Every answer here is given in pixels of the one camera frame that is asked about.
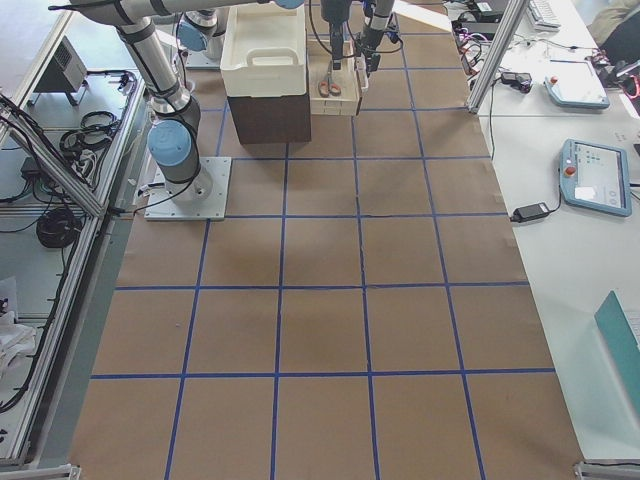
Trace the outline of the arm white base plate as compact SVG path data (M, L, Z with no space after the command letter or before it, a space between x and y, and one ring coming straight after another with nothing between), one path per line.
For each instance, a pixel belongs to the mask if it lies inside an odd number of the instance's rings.
M196 221L225 218L228 187L231 176L230 157L201 157L201 170L193 183L182 193L182 186L169 183L159 167L153 181L161 186L150 190L152 206L144 210L149 221Z

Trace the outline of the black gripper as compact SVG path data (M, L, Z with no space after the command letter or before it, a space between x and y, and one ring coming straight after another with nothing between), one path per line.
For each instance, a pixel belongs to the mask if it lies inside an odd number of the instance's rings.
M331 29L341 27L350 18L350 0L321 0L321 16Z
M355 36L355 50L357 56L362 56L367 70L377 70L381 60L381 54L377 51L383 38L381 30L363 30ZM331 68L336 71L341 69L343 58L344 36L342 28L330 29Z

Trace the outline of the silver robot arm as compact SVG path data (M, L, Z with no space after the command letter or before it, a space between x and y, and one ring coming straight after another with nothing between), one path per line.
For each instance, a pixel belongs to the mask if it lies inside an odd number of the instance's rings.
M202 33L213 12L229 10L221 71L243 144L306 143L312 138L305 7L301 1L69 1L64 9L114 28L140 70L158 122L147 148L179 201L213 189L198 150L201 108L170 65L155 18L183 14Z
M344 53L344 29L350 32L349 18L351 1L321 1L320 14L329 27L329 45L323 44L317 33L308 1L309 21L311 29L319 45L331 55L330 71L341 69L341 62L349 55ZM393 15L393 1L362 1L364 24L357 35L351 32L354 44L352 57L364 57L366 73L376 71L381 53L378 47L383 37L389 34L392 42L399 41L396 30L389 26ZM212 39L226 34L228 5L218 8L186 11L177 23L177 39L189 51L204 51L209 47Z

